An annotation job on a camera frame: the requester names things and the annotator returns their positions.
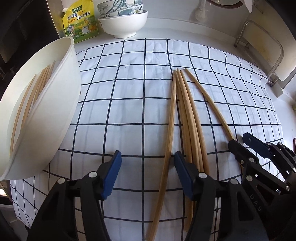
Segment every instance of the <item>white bowl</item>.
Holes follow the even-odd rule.
[[[144,10],[139,14],[99,19],[99,23],[106,33],[114,35],[117,39],[123,39],[134,36],[138,30],[143,28],[147,16],[148,12]]]
[[[132,6],[125,9],[120,9],[119,11],[111,12],[106,15],[100,17],[100,19],[108,18],[108,17],[115,17],[115,16],[124,16],[129,14],[139,14],[142,13],[144,9],[144,4]]]
[[[23,128],[17,128],[10,154],[12,130],[21,100],[33,76],[54,60],[54,72],[31,107]],[[69,128],[80,88],[81,76],[72,37],[48,44],[20,68],[0,101],[0,180],[29,178],[48,165]]]
[[[97,5],[100,15],[109,14],[120,9],[141,5],[143,0],[109,0]]]

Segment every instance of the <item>green label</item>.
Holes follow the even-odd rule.
[[[75,12],[79,12],[80,10],[82,10],[82,5],[80,5],[79,7],[73,8],[72,12],[75,13]]]

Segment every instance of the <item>floral bowl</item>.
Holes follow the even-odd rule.
[[[144,27],[147,21],[148,12],[129,14],[109,18],[100,18],[99,24],[102,29],[117,39],[129,38]]]
[[[144,8],[144,4],[132,6],[129,8],[120,9],[119,11],[111,12],[106,15],[103,15],[100,17],[102,18],[108,18],[108,17],[115,17],[115,16],[123,16],[123,15],[129,15],[129,14],[138,14],[142,13]]]
[[[143,0],[109,0],[97,5],[100,15],[106,15],[119,11],[124,8],[130,8],[143,4]]]

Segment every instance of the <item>chicken bouillon packet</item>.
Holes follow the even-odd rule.
[[[74,43],[97,36],[92,0],[78,0],[73,3],[63,17],[63,24],[66,36],[73,37]]]

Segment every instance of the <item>tablecloth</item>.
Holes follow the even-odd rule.
[[[226,119],[235,138],[249,132],[264,142],[283,139],[280,122],[265,90],[267,78],[253,64],[207,46],[170,39],[135,39],[89,46],[77,53],[81,95],[67,134],[50,164],[25,180],[12,180],[17,217],[28,227],[59,177],[82,178],[109,161],[116,150],[122,166],[112,194],[101,202],[113,241],[139,241],[152,222],[164,160],[172,71],[197,76]],[[202,124],[210,174],[241,181],[227,138],[203,95],[187,78]],[[184,153],[177,102],[172,153]],[[184,240],[185,197],[171,158],[165,201],[155,240]],[[260,164],[283,180],[273,163]],[[75,200],[80,240],[85,240],[80,201]],[[211,240],[219,228],[216,201]]]

